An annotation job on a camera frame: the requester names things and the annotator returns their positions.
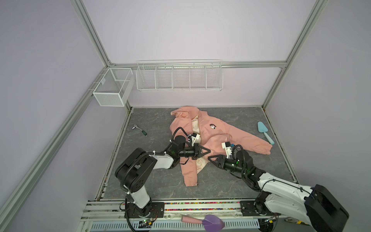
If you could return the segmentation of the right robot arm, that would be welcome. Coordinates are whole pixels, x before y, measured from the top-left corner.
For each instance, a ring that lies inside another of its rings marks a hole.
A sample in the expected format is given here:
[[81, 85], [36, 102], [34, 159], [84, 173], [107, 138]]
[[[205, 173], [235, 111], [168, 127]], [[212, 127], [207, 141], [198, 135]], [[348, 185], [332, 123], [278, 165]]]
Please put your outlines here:
[[219, 169], [239, 173], [243, 182], [259, 193], [254, 202], [259, 215], [276, 213], [295, 218], [317, 232], [341, 232], [346, 226], [349, 213], [322, 185], [304, 186], [275, 177], [256, 167], [245, 150], [230, 159], [214, 155], [208, 160]]

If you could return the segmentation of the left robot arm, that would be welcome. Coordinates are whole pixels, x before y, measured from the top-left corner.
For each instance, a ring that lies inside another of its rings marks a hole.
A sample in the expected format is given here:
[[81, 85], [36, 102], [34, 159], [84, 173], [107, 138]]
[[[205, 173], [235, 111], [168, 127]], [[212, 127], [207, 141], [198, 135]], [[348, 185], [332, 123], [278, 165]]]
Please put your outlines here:
[[152, 200], [145, 183], [156, 169], [173, 169], [209, 155], [211, 150], [196, 142], [198, 134], [188, 134], [182, 127], [173, 133], [167, 147], [160, 152], [135, 149], [116, 169], [115, 177], [126, 194], [126, 200], [139, 210], [150, 208]]

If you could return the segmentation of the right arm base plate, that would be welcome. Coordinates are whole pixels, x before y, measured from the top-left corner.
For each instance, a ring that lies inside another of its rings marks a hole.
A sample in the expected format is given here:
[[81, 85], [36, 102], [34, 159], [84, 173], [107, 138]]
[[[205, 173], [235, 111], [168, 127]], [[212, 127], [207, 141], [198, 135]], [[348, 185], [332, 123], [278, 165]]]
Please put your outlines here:
[[241, 213], [244, 217], [252, 216], [275, 216], [275, 213], [270, 212], [267, 209], [257, 209], [254, 200], [242, 200], [240, 201]]

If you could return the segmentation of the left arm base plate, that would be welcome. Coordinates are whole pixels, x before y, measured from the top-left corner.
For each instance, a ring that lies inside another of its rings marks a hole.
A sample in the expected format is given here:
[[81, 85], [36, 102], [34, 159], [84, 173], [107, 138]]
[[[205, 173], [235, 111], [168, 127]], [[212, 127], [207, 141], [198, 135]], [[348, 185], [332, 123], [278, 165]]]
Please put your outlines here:
[[149, 202], [144, 208], [128, 203], [127, 214], [129, 218], [163, 218], [165, 212], [164, 202]]

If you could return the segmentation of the pink zip jacket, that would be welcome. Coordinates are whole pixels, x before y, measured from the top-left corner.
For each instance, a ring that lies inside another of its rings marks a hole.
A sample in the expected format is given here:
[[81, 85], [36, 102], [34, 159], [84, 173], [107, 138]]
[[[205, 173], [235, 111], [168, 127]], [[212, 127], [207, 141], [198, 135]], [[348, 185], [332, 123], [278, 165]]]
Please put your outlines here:
[[[259, 154], [269, 155], [272, 145], [246, 131], [232, 126], [221, 119], [209, 116], [206, 111], [193, 106], [185, 106], [171, 112], [175, 117], [170, 125], [171, 133], [174, 133], [178, 127], [182, 127], [187, 134], [198, 133], [201, 136], [200, 145], [211, 150], [212, 155], [226, 155], [222, 148], [222, 143], [230, 142], [235, 145], [241, 145], [244, 149]], [[181, 158], [184, 165], [181, 166], [184, 183], [187, 187], [196, 186], [198, 183], [198, 173], [208, 163], [206, 159], [203, 162], [196, 160], [187, 160]]]

